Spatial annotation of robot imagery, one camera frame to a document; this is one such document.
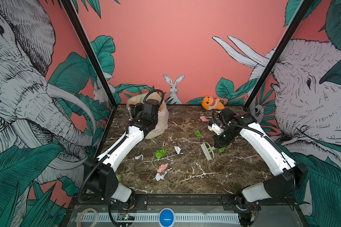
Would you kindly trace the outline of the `beige bin with plastic liner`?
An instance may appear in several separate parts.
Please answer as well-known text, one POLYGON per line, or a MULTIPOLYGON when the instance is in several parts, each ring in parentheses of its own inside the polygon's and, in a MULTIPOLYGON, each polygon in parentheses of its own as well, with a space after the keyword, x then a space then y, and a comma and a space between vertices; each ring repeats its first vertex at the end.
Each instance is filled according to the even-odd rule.
MULTIPOLYGON (((138 103, 142 103, 145 99, 148 92, 133 96, 127 100, 127 109, 130 111, 130 105, 136 105, 138 103)), ((167 109, 167 105, 165 101, 161 103, 159 112, 158 112, 158 123, 154 130, 150 131, 146 136, 146 140, 150 140, 164 133, 164 131, 168 128, 168 119, 169 119, 169 111, 167 109)))

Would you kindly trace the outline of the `green hand brush white bristles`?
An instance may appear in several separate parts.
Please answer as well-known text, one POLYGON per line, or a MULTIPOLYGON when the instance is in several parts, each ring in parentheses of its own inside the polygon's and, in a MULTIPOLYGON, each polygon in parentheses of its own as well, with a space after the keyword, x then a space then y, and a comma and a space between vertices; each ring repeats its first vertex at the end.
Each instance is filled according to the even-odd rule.
POLYGON ((215 158, 214 150, 216 149, 214 146, 211 146, 209 143, 204 142, 201 145, 202 151, 204 152, 206 159, 211 161, 215 158))

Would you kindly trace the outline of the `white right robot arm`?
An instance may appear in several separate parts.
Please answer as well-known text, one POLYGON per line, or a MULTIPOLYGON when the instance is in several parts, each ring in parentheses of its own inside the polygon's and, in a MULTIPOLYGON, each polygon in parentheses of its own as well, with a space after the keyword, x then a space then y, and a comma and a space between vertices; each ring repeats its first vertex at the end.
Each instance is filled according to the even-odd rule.
POLYGON ((282 151, 249 112, 236 114, 229 108, 215 109, 212 118, 214 123, 209 129, 215 132, 215 148, 225 148, 240 135, 257 151, 273 175, 237 193, 234 203, 240 209, 257 201, 291 196, 304 182, 308 173, 306 165, 298 164, 282 151))

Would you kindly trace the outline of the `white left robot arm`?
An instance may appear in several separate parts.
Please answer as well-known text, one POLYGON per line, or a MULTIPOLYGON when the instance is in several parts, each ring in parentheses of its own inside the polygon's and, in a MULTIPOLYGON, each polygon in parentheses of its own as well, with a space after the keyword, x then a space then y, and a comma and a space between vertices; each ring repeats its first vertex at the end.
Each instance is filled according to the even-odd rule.
POLYGON ((126 132, 106 152, 97 158, 89 158, 84 163, 84 182, 77 194, 78 202, 85 203, 83 194, 87 189, 105 200, 118 200, 132 206, 134 193, 132 189, 122 185, 116 171, 132 148, 141 142, 158 123, 161 102, 149 99, 140 104, 142 110, 130 120, 126 132))

